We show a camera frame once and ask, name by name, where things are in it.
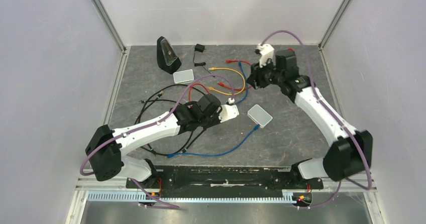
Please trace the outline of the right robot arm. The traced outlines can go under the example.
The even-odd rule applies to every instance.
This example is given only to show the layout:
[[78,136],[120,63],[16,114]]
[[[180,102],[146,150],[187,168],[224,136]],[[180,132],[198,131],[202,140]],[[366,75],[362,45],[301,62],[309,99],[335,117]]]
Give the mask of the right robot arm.
[[329,150],[322,158],[308,159],[291,167],[290,182],[305,187],[311,179],[328,177],[333,181],[348,179],[366,171],[371,179],[373,137],[348,124],[321,95],[314,81],[299,73],[293,50],[275,51],[270,45],[255,51],[259,62],[251,65],[247,82],[254,88],[276,85],[301,108],[326,138]]

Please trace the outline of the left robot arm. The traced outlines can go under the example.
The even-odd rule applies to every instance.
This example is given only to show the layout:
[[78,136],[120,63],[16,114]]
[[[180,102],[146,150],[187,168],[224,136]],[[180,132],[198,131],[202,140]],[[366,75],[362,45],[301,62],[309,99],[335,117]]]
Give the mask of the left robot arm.
[[81,170],[81,175],[94,175],[97,181],[106,181],[117,175],[139,181],[144,187],[156,185],[158,175],[147,160],[128,157],[128,153],[146,144],[198,127],[204,129],[225,121],[227,106],[212,94],[186,104],[177,103],[159,117],[130,127],[112,130],[108,125],[98,127],[85,148],[91,172]]

